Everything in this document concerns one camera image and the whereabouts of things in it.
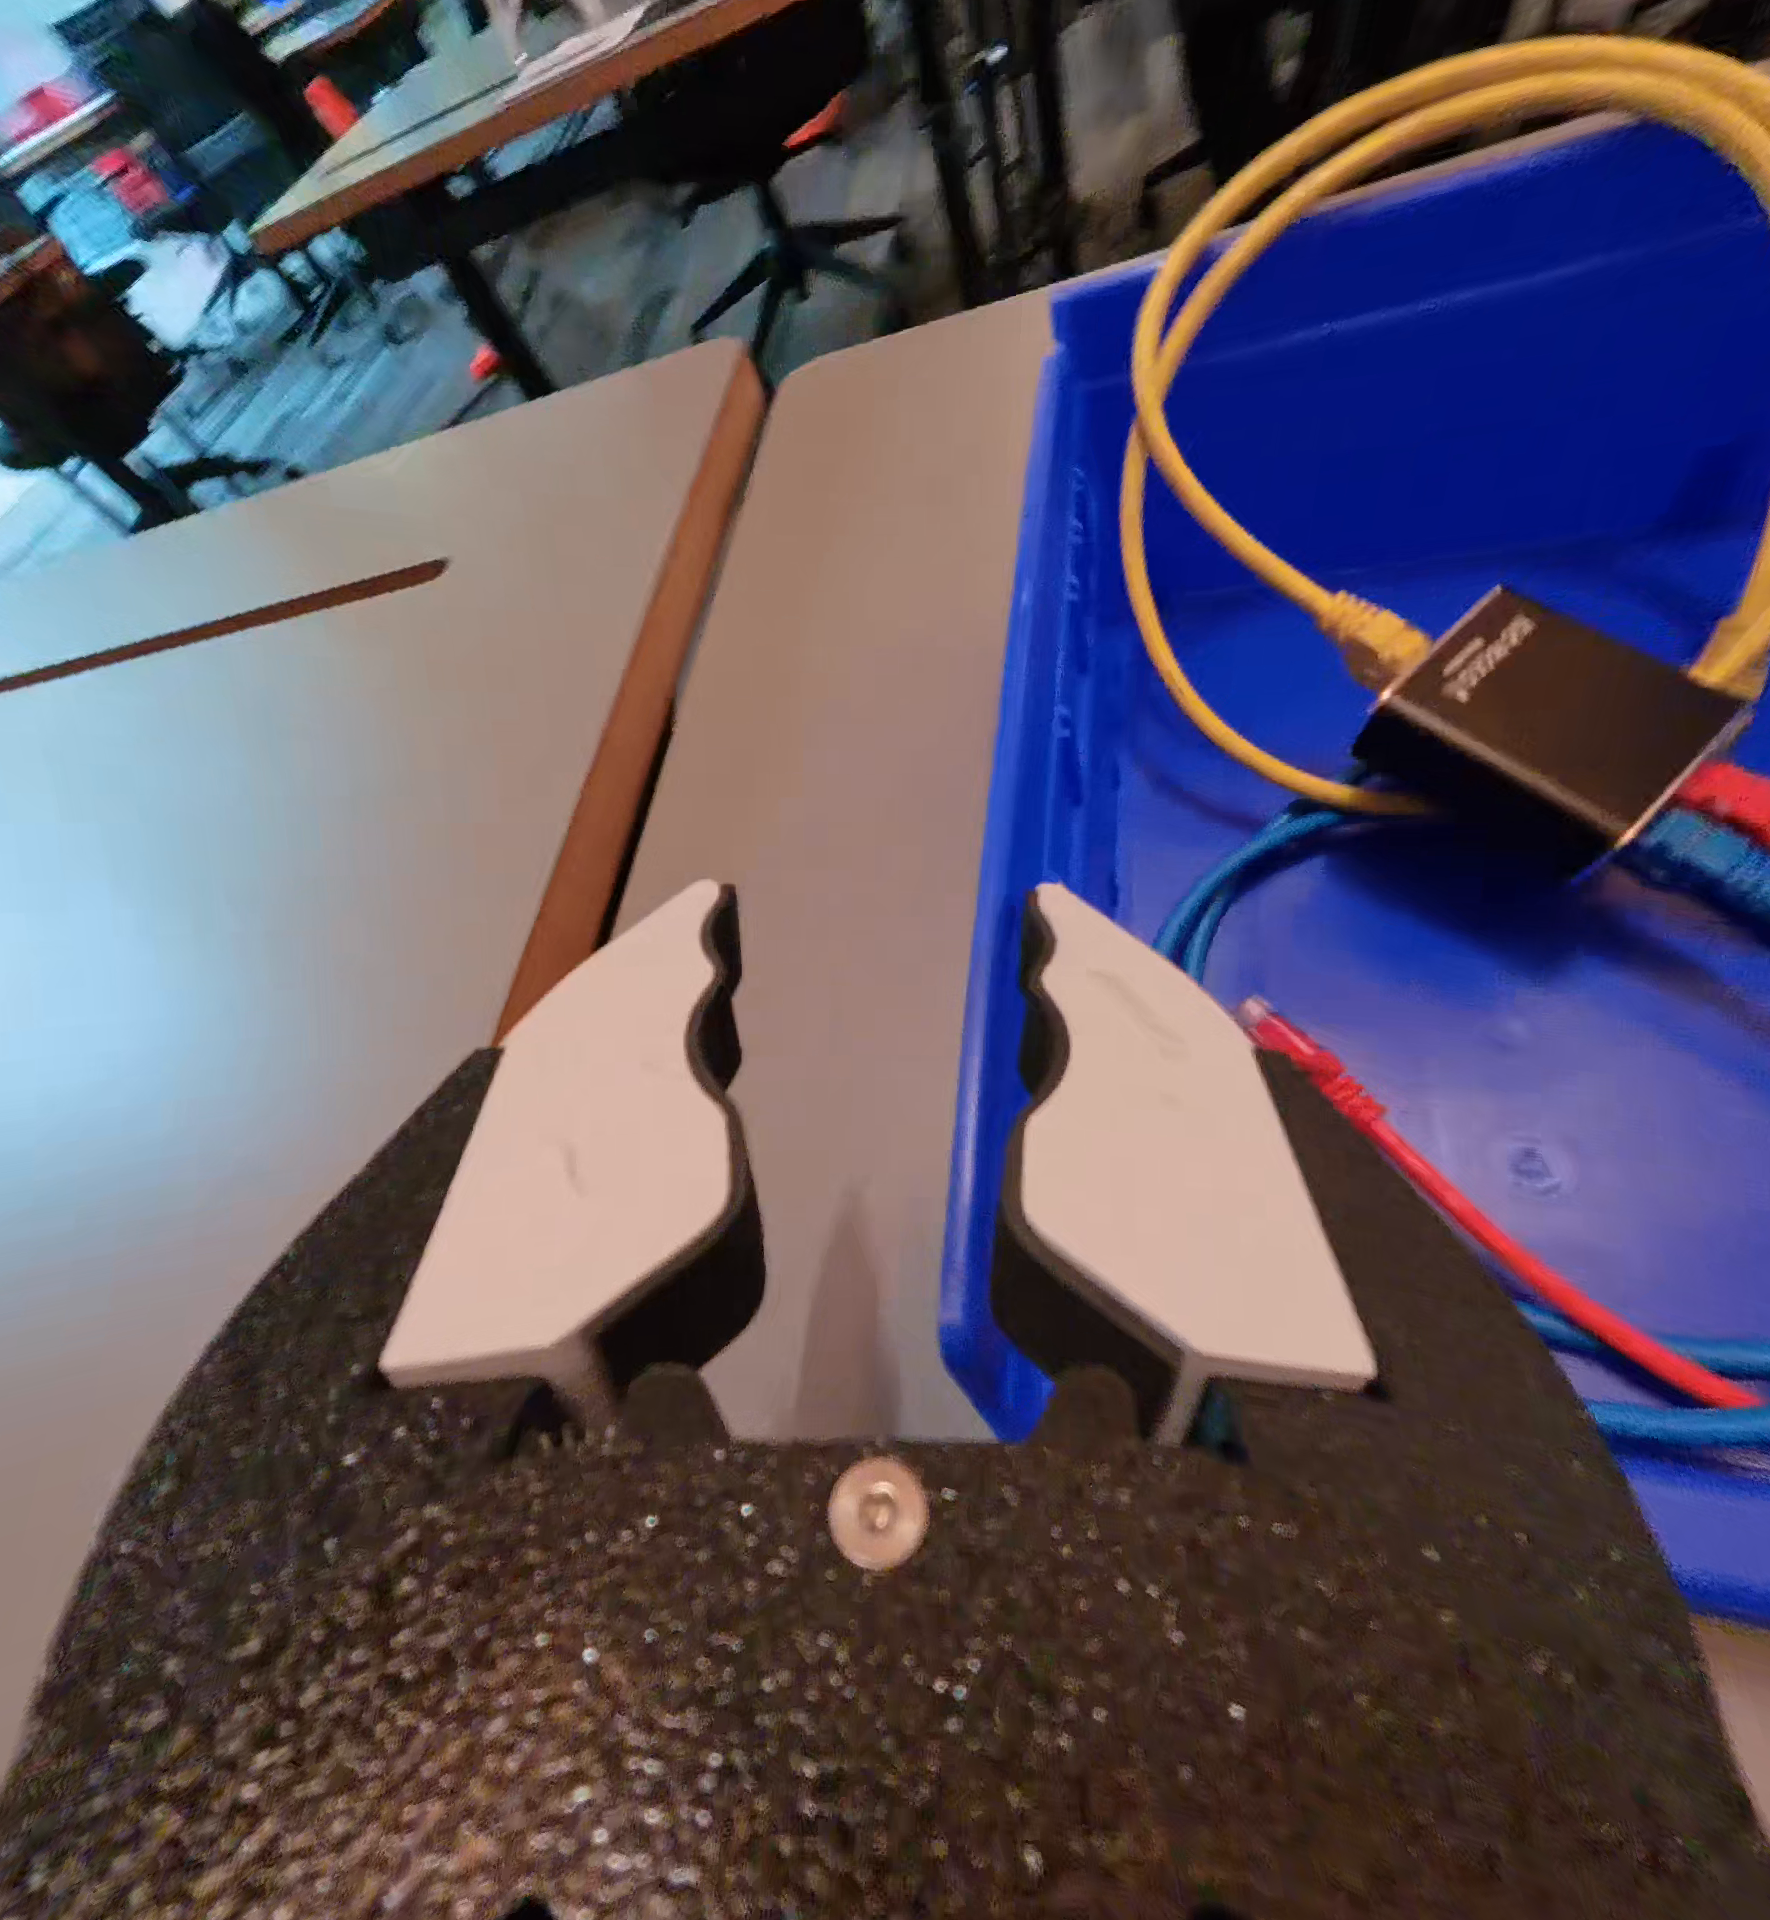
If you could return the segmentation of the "blue plastic bin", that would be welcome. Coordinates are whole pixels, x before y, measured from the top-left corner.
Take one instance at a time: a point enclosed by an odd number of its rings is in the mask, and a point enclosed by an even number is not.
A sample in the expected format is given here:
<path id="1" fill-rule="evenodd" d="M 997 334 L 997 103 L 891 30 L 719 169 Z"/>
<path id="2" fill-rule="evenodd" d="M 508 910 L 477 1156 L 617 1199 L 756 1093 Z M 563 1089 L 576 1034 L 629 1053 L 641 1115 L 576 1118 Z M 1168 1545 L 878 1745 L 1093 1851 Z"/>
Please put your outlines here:
<path id="1" fill-rule="evenodd" d="M 1019 928 L 1062 881 L 1152 941 L 1286 806 L 1181 719 L 1131 623 L 1115 491 L 1149 271 L 1063 290 L 1024 478 L 938 1284 L 996 1436 L 1046 1380 L 989 1314 L 1024 1109 Z M 1168 416 L 1306 575 L 1438 636 L 1504 584 L 1684 664 L 1770 488 L 1770 232 L 1697 145 L 1526 145 L 1331 206 L 1207 321 Z M 1261 878 L 1207 956 L 1326 1043 L 1501 1230 L 1657 1337 L 1770 1342 L 1770 947 L 1617 868 L 1528 878 L 1370 826 Z"/>

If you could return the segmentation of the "background wooden table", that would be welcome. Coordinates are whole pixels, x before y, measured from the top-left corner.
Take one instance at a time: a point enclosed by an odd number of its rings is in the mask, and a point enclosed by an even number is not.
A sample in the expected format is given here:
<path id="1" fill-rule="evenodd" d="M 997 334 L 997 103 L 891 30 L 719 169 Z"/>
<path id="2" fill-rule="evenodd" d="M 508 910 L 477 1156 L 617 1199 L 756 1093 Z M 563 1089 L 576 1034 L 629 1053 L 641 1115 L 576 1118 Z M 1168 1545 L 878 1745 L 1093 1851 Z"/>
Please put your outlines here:
<path id="1" fill-rule="evenodd" d="M 535 188 L 534 163 L 512 179 L 456 196 L 451 184 L 492 152 L 573 113 L 788 13 L 788 4 L 649 4 L 624 39 L 538 76 L 515 67 L 495 30 L 413 67 L 385 93 L 259 221 L 250 241 L 280 260 L 327 232 L 385 228 L 378 257 L 406 275 L 442 271 L 469 331 L 524 399 L 551 396 L 553 380 L 482 274 L 478 250 L 511 239 L 558 206 Z"/>

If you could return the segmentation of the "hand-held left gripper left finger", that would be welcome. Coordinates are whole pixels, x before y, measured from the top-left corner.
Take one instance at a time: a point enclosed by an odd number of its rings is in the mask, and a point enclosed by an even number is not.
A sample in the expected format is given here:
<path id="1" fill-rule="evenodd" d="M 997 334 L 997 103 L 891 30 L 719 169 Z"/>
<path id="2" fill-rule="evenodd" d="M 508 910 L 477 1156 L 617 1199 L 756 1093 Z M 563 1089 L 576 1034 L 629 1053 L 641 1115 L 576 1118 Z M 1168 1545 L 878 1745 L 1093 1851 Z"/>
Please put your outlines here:
<path id="1" fill-rule="evenodd" d="M 393 1389 L 530 1380 L 594 1423 L 752 1327 L 739 980 L 736 891 L 702 878 L 512 1024 L 378 1356 Z"/>

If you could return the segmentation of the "black network adapter box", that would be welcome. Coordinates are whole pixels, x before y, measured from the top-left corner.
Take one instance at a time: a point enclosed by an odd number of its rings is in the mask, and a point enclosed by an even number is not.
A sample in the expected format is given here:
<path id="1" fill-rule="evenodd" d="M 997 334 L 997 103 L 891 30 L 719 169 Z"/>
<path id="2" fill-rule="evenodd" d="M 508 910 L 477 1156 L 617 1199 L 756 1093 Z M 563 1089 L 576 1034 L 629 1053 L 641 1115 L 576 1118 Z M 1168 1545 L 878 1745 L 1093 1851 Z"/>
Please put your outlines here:
<path id="1" fill-rule="evenodd" d="M 1498 585 L 1376 696 L 1350 752 L 1572 878 L 1638 838 L 1749 719 L 1746 697 Z"/>

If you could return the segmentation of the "adjacent grey desk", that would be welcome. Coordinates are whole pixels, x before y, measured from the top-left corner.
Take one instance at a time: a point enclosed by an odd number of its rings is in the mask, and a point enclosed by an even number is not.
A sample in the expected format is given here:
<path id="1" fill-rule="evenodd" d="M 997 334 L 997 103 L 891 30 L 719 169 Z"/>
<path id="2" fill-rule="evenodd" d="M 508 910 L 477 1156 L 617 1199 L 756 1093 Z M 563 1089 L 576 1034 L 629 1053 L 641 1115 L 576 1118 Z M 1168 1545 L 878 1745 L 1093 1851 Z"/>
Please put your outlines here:
<path id="1" fill-rule="evenodd" d="M 187 1370 L 598 937 L 766 406 L 712 343 L 0 584 L 0 1782 Z"/>

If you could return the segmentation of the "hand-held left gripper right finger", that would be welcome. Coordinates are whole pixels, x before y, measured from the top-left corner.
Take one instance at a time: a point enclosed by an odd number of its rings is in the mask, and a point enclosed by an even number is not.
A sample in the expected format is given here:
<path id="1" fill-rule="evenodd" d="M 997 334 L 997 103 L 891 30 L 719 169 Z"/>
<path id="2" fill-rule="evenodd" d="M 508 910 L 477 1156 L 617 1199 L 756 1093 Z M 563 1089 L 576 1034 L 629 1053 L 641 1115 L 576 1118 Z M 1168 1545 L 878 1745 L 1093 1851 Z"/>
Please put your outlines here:
<path id="1" fill-rule="evenodd" d="M 1063 885 L 1024 904 L 1024 1105 L 989 1314 L 1045 1380 L 1109 1372 L 1184 1443 L 1218 1385 L 1363 1393 L 1376 1352 L 1255 1059 L 1187 973 Z"/>

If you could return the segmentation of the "black office chair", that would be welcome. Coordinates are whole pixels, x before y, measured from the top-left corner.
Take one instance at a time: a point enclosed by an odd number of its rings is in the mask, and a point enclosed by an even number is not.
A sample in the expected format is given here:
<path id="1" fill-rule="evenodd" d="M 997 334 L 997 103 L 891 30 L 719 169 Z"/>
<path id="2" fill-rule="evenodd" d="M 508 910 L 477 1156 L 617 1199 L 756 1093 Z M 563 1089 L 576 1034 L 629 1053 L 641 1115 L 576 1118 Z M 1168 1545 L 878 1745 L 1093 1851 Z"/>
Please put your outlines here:
<path id="1" fill-rule="evenodd" d="M 887 241 L 890 265 L 910 261 L 910 237 L 901 215 L 862 215 L 799 221 L 781 194 L 781 172 L 804 156 L 839 145 L 852 122 L 852 86 L 829 95 L 827 103 L 805 118 L 783 145 L 762 149 L 749 172 L 729 179 L 696 181 L 682 188 L 674 198 L 680 228 L 687 228 L 696 214 L 712 205 L 725 205 L 736 196 L 752 196 L 756 219 L 756 250 L 742 268 L 715 294 L 685 336 L 699 344 L 712 327 L 719 326 L 742 303 L 753 298 L 756 313 L 746 354 L 756 373 L 768 372 L 768 347 L 788 304 L 804 304 L 815 283 L 837 283 L 874 298 L 887 331 L 910 320 L 910 303 L 901 290 L 901 275 L 861 261 L 852 250 L 871 241 Z"/>

